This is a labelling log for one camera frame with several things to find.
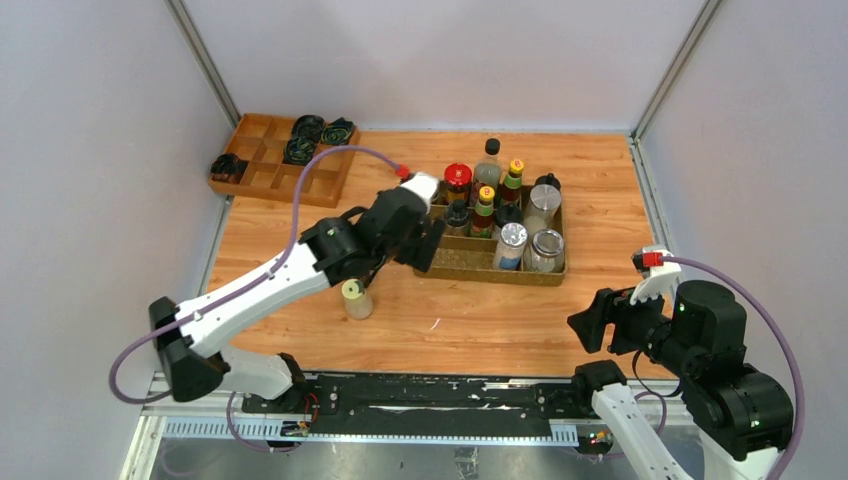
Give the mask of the yellow cap chili sauce bottle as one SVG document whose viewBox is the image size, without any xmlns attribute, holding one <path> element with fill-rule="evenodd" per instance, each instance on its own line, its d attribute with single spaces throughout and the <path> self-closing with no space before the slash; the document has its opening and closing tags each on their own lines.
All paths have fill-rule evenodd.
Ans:
<svg viewBox="0 0 848 480">
<path fill-rule="evenodd" d="M 519 205 L 525 162 L 513 159 L 509 162 L 507 172 L 498 188 L 498 206 Z"/>
</svg>

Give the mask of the tall black cap oil bottle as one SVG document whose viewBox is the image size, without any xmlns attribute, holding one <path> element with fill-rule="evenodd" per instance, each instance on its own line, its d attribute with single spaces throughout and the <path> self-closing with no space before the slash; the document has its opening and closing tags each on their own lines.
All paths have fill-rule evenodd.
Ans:
<svg viewBox="0 0 848 480">
<path fill-rule="evenodd" d="M 497 138 L 489 138 L 484 145 L 484 156 L 477 161 L 472 176 L 470 205 L 474 206 L 479 199 L 480 189 L 484 186 L 497 191 L 502 176 L 502 168 L 498 160 L 501 142 Z"/>
</svg>

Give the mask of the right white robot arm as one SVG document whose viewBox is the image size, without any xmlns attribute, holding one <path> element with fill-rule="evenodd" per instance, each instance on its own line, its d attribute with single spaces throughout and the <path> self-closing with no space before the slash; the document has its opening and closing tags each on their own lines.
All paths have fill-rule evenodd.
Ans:
<svg viewBox="0 0 848 480">
<path fill-rule="evenodd" d="M 795 413 L 786 390 L 746 363 L 747 313 L 725 286 L 683 282 L 672 317 L 662 298 L 638 301 L 634 289 L 597 291 L 567 319 L 588 353 L 613 326 L 609 351 L 644 355 L 679 380 L 676 390 L 699 429 L 708 479 L 774 479 L 789 451 Z"/>
</svg>

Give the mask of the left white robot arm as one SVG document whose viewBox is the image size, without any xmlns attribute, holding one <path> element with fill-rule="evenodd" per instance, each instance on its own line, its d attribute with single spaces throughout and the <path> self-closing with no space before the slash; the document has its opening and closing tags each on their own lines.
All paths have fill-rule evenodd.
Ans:
<svg viewBox="0 0 848 480">
<path fill-rule="evenodd" d="M 351 279 L 370 283 L 390 260 L 427 271 L 444 230 L 429 218 L 437 188 L 417 178 L 382 191 L 371 207 L 320 220 L 291 248 L 211 293 L 153 302 L 153 327 L 169 329 L 155 344 L 171 397 L 190 402 L 230 389 L 298 411 L 307 389 L 293 357 L 239 350 L 230 340 L 298 299 Z"/>
</svg>

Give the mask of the yellow cap green bottle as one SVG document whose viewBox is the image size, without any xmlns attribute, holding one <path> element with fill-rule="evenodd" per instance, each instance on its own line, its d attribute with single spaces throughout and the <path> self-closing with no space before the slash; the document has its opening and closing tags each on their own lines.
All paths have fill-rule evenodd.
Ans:
<svg viewBox="0 0 848 480">
<path fill-rule="evenodd" d="M 478 199 L 474 205 L 469 236 L 473 238 L 490 238 L 494 228 L 494 200 L 495 190 L 493 187 L 484 185 L 478 191 Z"/>
</svg>

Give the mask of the silver lid salt jar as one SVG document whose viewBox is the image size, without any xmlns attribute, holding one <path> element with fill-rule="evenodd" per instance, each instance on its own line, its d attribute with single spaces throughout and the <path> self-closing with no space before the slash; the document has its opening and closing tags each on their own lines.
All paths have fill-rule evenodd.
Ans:
<svg viewBox="0 0 848 480">
<path fill-rule="evenodd" d="M 499 230 L 497 240 L 492 267 L 496 270 L 516 270 L 528 241 L 526 227 L 516 222 L 506 223 Z"/>
</svg>

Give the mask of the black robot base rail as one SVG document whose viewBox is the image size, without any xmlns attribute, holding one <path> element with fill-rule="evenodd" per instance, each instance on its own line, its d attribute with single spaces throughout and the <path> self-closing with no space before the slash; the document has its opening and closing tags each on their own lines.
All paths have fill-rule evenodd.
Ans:
<svg viewBox="0 0 848 480">
<path fill-rule="evenodd" d="M 614 437 L 568 378 L 396 373 L 307 375 L 281 398 L 241 394 L 268 439 L 436 445 L 551 446 L 605 455 Z"/>
</svg>

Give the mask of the steel lid glass jar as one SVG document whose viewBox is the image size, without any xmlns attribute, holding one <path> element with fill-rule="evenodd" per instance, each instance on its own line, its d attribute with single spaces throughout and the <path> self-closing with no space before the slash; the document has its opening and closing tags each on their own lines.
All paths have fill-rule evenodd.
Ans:
<svg viewBox="0 0 848 480">
<path fill-rule="evenodd" d="M 561 204 L 561 192 L 554 186 L 539 184 L 530 190 L 523 215 L 523 225 L 529 239 L 538 231 L 551 227 Z"/>
</svg>

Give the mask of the pale green cap shaker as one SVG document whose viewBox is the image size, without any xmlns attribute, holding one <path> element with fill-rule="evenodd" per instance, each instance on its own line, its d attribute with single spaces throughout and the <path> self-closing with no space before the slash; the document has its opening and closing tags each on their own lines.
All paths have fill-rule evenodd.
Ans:
<svg viewBox="0 0 848 480">
<path fill-rule="evenodd" d="M 364 320 L 373 312 L 373 300 L 365 283 L 349 279 L 342 283 L 341 294 L 347 315 L 354 320 Z"/>
</svg>

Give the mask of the small black cap bottle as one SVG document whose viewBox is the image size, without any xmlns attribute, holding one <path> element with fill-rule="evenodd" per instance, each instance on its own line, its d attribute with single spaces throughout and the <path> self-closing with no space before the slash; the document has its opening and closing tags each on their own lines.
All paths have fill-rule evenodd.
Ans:
<svg viewBox="0 0 848 480">
<path fill-rule="evenodd" d="M 445 222 L 445 235 L 457 237 L 468 235 L 471 213 L 463 200 L 452 201 L 444 211 L 443 220 Z"/>
</svg>

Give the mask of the red cap sauce bottle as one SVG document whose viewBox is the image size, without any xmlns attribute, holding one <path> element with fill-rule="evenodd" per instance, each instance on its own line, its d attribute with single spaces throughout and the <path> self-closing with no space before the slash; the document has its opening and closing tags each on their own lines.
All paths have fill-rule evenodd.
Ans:
<svg viewBox="0 0 848 480">
<path fill-rule="evenodd" d="M 468 165 L 453 163 L 443 174 L 444 198 L 447 204 L 457 200 L 467 203 L 470 198 L 473 172 Z"/>
</svg>

